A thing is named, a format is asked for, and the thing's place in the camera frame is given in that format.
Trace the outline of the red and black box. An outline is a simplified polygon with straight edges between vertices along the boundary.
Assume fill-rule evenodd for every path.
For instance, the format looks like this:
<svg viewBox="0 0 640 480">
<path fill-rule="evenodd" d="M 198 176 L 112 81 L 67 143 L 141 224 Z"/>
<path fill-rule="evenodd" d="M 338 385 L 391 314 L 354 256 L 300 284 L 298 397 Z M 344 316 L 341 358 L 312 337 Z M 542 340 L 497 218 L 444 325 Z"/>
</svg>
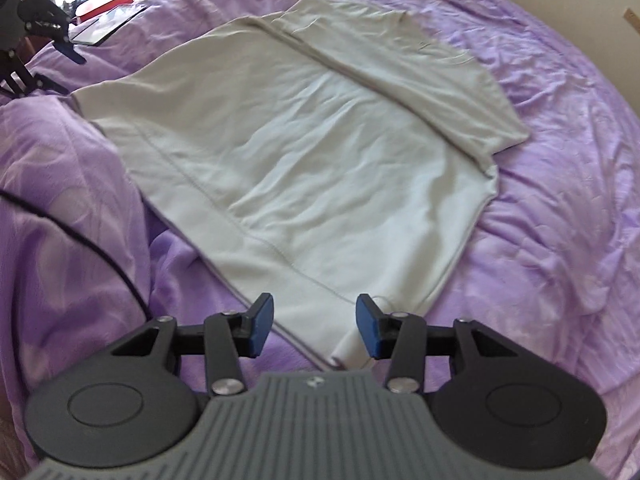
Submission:
<svg viewBox="0 0 640 480">
<path fill-rule="evenodd" d="M 77 9 L 70 41 L 78 46 L 100 46 L 145 9 L 134 0 L 86 1 Z"/>
</svg>

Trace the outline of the brown wall plate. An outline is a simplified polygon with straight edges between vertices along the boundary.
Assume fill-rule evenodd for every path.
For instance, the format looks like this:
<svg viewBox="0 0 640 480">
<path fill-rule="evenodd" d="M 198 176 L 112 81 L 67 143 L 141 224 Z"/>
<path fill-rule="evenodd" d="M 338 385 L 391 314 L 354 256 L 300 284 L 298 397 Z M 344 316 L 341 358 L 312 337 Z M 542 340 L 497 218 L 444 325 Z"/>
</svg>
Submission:
<svg viewBox="0 0 640 480">
<path fill-rule="evenodd" d="M 623 14 L 623 18 L 637 34 L 640 34 L 640 16 L 634 12 L 634 10 L 627 8 Z"/>
</svg>

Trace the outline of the white printed t-shirt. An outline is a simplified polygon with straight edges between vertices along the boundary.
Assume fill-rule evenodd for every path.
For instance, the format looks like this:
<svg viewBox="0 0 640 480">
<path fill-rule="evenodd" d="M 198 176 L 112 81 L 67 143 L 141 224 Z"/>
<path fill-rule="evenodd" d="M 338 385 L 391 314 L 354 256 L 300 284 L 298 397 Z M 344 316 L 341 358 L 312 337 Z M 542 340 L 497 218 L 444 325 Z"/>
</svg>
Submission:
<svg viewBox="0 0 640 480">
<path fill-rule="evenodd" d="M 270 292 L 278 332 L 346 370 L 370 361 L 356 298 L 427 314 L 528 138 L 472 55 L 348 0 L 238 18 L 73 98 L 236 296 Z"/>
</svg>

